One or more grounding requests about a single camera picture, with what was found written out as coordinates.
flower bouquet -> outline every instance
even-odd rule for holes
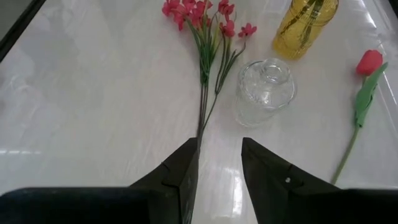
[[[212,16],[209,16],[209,10],[212,7],[213,4],[209,0],[182,0],[182,2],[180,2],[180,0],[166,0],[162,8],[162,12],[167,17],[173,17],[174,22],[178,25],[178,29],[180,31],[184,29],[185,24],[187,25],[197,45],[201,85],[200,112],[197,131],[199,148],[203,132],[217,101],[217,96],[223,87],[224,81],[237,58],[245,50],[246,39],[257,31],[257,27],[253,27],[250,23],[247,23],[245,27],[241,28],[241,31],[238,34],[238,36],[243,40],[242,48],[239,51],[232,50],[232,39],[236,35],[234,30],[236,20],[236,13],[234,13],[235,5],[230,4],[229,0],[222,0],[218,4],[218,10],[214,12]],[[207,113],[210,68],[215,61],[217,51],[221,46],[223,48],[222,59],[216,79],[215,99],[209,113]]]

glass jar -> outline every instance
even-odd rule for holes
[[[335,15],[339,0],[293,0],[273,41],[276,52],[299,59]]]
[[[260,126],[285,108],[296,92],[285,62],[277,58],[250,62],[239,74],[234,102],[236,120],[247,127]]]

clear glass jar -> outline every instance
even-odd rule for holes
[[[260,126],[287,106],[296,92],[285,62],[270,58],[248,63],[239,73],[234,102],[236,120],[247,127]]]

table surface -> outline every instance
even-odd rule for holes
[[[195,136],[198,55],[188,29],[178,32],[161,13],[162,2],[43,5],[0,64],[1,193],[129,185]],[[258,31],[227,78],[204,135],[193,223],[256,223],[241,165],[243,137],[324,180],[348,144],[361,82],[354,67],[391,31],[387,14],[371,0],[340,1],[308,54],[288,62],[298,95],[286,110],[257,129],[234,120],[239,68],[275,57],[271,41],[289,2],[235,1],[237,27],[252,22]],[[394,71],[392,64],[383,81]],[[386,85],[376,93],[340,187],[398,186],[394,112],[386,106],[395,86]]]

tulip stem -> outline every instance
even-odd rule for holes
[[[355,127],[353,137],[351,138],[351,141],[349,142],[349,145],[348,145],[348,147],[347,147],[347,150],[346,150],[346,152],[344,153],[343,158],[341,159],[341,162],[340,162],[340,164],[338,165],[335,174],[333,175],[333,178],[331,179],[331,184],[333,184],[333,185],[336,184],[337,179],[339,178],[339,176],[340,176],[340,174],[341,174],[341,171],[343,170],[344,165],[345,165],[346,162],[347,162],[348,156],[351,154],[351,150],[352,150],[353,147],[354,147],[354,143],[355,143],[356,137],[358,137],[359,129],[360,129],[359,126],[356,126],[356,127]]]

